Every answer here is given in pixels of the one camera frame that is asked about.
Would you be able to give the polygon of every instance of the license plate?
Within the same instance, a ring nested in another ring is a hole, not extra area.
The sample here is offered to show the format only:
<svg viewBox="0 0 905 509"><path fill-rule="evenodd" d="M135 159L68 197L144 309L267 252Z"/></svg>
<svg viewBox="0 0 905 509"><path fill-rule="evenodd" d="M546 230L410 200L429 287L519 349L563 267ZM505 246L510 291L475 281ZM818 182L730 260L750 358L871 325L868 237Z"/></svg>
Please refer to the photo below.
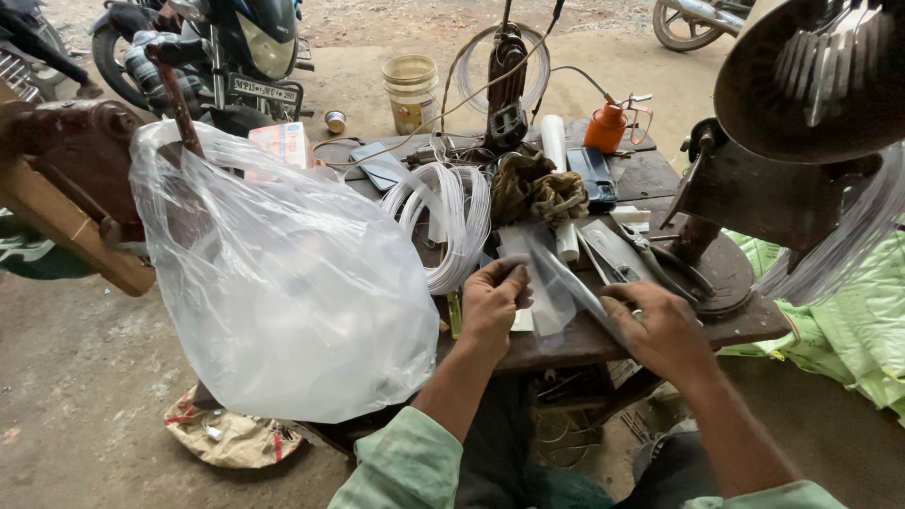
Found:
<svg viewBox="0 0 905 509"><path fill-rule="evenodd" d="M235 73L230 74L229 77L229 93L260 97L262 99L273 99L287 104L295 104L299 99L299 91L271 85L269 83L257 82Z"/></svg>

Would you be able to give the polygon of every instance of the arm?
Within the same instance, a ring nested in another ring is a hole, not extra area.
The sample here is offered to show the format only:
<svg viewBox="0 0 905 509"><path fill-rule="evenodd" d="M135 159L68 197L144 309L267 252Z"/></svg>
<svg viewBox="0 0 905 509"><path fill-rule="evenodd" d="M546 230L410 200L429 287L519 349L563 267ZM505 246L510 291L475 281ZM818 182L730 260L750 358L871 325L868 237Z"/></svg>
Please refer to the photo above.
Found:
<svg viewBox="0 0 905 509"><path fill-rule="evenodd" d="M531 305L517 259L498 260L465 282L462 334L412 406L355 443L358 468L330 509L453 506L462 442L494 367L509 351L519 307Z"/></svg>
<svg viewBox="0 0 905 509"><path fill-rule="evenodd" d="M641 324L616 299L601 299L634 357L685 395L724 498L801 477L720 370L688 303L649 282L615 284L605 292L643 311Z"/></svg>
<svg viewBox="0 0 905 509"><path fill-rule="evenodd" d="M528 270L517 262L497 260L465 281L462 334L412 403L460 443L493 369L509 351L515 311L531 305Z"/></svg>

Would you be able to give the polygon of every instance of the clear plastic bag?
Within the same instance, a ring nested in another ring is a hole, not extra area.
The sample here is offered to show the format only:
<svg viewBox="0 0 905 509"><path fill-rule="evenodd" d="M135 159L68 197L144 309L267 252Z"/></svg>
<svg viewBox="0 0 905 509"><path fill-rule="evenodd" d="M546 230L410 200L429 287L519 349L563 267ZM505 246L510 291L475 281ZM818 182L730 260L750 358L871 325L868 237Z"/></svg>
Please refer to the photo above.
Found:
<svg viewBox="0 0 905 509"><path fill-rule="evenodd" d="M195 130L210 162L171 145L174 168L158 149L179 140L176 124L156 122L132 141L129 179L164 302L217 400L335 423L421 388L439 316L399 224L328 168Z"/></svg>

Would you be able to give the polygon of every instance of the pliers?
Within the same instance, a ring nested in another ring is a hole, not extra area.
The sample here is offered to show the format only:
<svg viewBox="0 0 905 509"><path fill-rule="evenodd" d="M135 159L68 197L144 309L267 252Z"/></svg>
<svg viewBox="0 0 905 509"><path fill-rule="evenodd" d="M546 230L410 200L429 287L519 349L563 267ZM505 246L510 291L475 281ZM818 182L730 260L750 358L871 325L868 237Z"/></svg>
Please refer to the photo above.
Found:
<svg viewBox="0 0 905 509"><path fill-rule="evenodd" d="M684 288L679 286L678 283L672 280L672 278L663 271L663 267L660 265L661 261L668 262L671 264L676 270L682 272L687 275L693 282L695 282L701 289L703 289L704 293L709 297L713 297L717 294L713 285L710 284L710 281L707 281L707 278L701 275L698 271L694 270L694 267L686 264L682 260L679 259L675 254L666 251L665 249L658 247L656 245L651 245L651 242L644 238L641 234L634 231L630 226L627 225L618 225L616 229L616 233L623 238L623 240L631 247L634 248L635 252L641 257L644 264L647 265L647 268L651 270L654 277L663 285L664 288L669 290L670 292L679 295L686 301L688 301L691 305L697 305L700 303L697 297L687 292Z"/></svg>

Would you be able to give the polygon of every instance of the person's foot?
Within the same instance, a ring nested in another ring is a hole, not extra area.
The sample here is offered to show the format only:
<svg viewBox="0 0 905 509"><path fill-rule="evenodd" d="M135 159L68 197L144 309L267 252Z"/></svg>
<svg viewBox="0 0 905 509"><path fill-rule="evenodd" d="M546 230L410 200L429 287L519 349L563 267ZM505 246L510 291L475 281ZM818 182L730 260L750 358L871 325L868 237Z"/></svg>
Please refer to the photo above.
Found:
<svg viewBox="0 0 905 509"><path fill-rule="evenodd" d="M694 417L692 416L686 417L683 421L671 427L666 433L657 433L650 441L641 445L641 448L639 448L638 452L634 455L634 461L632 462L632 477L634 477L636 484L638 484L638 481L641 479L644 470L647 470L647 467L651 462L660 454L660 450L663 449L663 444L666 442L666 439L672 435L684 433L686 431L698 431L698 422L694 420Z"/></svg>
<svg viewBox="0 0 905 509"><path fill-rule="evenodd" d="M95 82L87 81L75 92L76 99L94 99L104 93L104 89Z"/></svg>

